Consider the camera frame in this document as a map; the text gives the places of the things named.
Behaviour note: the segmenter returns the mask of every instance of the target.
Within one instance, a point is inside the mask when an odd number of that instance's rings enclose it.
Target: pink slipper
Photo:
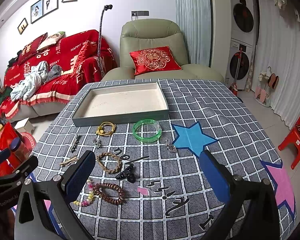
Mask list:
[[[275,82],[275,74],[272,73],[271,76],[268,79],[268,86],[272,87],[272,85],[274,84],[274,82]]]
[[[256,91],[254,92],[254,98],[257,98],[260,95],[260,90],[261,90],[261,87],[257,86]]]
[[[279,76],[276,76],[275,77],[275,81],[274,81],[274,83],[272,85],[272,88],[275,89],[278,83],[279,83]]]
[[[261,92],[260,92],[260,99],[259,99],[259,101],[261,103],[263,103],[265,101],[266,95],[267,95],[266,91],[264,89],[262,89]]]

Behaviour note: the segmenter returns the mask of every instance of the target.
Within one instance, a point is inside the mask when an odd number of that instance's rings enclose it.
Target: green leather recliner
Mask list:
[[[182,70],[154,71],[141,75],[134,75],[135,65],[130,52],[169,46],[175,61]],[[120,67],[110,70],[102,81],[123,79],[200,79],[223,82],[223,76],[203,65],[188,64],[186,46],[179,26],[164,19],[142,19],[127,22],[120,37]]]

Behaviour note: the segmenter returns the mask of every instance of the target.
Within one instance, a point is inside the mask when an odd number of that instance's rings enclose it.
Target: light blue curtain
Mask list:
[[[210,0],[176,0],[177,24],[184,34],[189,62],[210,66]]]

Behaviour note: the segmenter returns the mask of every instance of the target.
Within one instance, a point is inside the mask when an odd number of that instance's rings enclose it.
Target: tray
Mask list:
[[[102,122],[134,123],[167,120],[168,103],[158,82],[113,85],[91,89],[72,116],[76,127]]]

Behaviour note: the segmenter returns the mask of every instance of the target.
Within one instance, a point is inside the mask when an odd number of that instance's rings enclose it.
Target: gray cloth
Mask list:
[[[169,119],[159,121],[162,135],[157,142],[140,143],[132,134],[134,124],[125,123],[117,124],[111,136],[100,136],[102,147],[97,149],[93,139],[99,123],[92,122],[90,127],[76,127],[73,124],[73,113],[90,90],[149,81],[159,83],[169,107]],[[59,164],[74,155],[69,149],[77,132],[80,137],[75,154],[79,156],[86,150],[99,155],[106,151],[112,152],[118,147],[125,154],[122,170],[127,167],[127,162],[148,156],[133,163],[133,174],[136,177],[133,184],[126,179],[116,180],[114,177],[117,174],[106,174],[98,164],[95,165],[90,175],[91,181],[94,184],[101,181],[120,185],[125,192],[122,205],[111,205],[96,198],[90,206],[80,207],[70,203],[71,208],[80,215],[79,220],[95,239],[200,239],[203,229],[199,224],[208,219],[208,214],[214,217],[211,220],[214,223],[224,203],[218,201],[192,152],[178,149],[172,153],[165,147],[166,140],[172,142],[177,136],[173,124],[190,127],[196,122],[201,124],[204,134],[219,140],[206,148],[232,174],[260,182],[264,178],[269,179],[261,161],[268,165],[282,163],[276,147],[256,118],[222,83],[181,79],[121,80],[86,84],[65,106],[32,151],[39,159],[33,175],[37,181],[44,181],[62,174],[68,166],[60,167]],[[141,136],[148,137],[153,133],[152,127],[143,126]],[[104,160],[104,165],[110,169],[114,169],[117,164],[113,158]],[[151,186],[151,182],[156,180],[159,182]],[[138,187],[147,189],[148,195],[140,195]],[[78,196],[79,201],[87,198],[87,188],[85,186]],[[111,197],[118,196],[113,190],[105,189],[105,192]],[[175,207],[180,198],[189,199],[188,203],[173,209],[167,217],[167,210]],[[237,216],[232,227],[233,236],[239,231],[248,205],[249,202],[245,201]],[[278,209],[278,215],[282,228],[280,239],[284,240],[294,226],[295,216],[292,218],[286,205]]]
[[[61,75],[61,71],[62,71],[62,68],[59,65],[57,65],[57,64],[53,65],[51,67],[50,71],[48,72],[47,79],[46,79],[46,81],[44,83],[47,83],[51,79],[54,79],[54,78],[60,76]]]

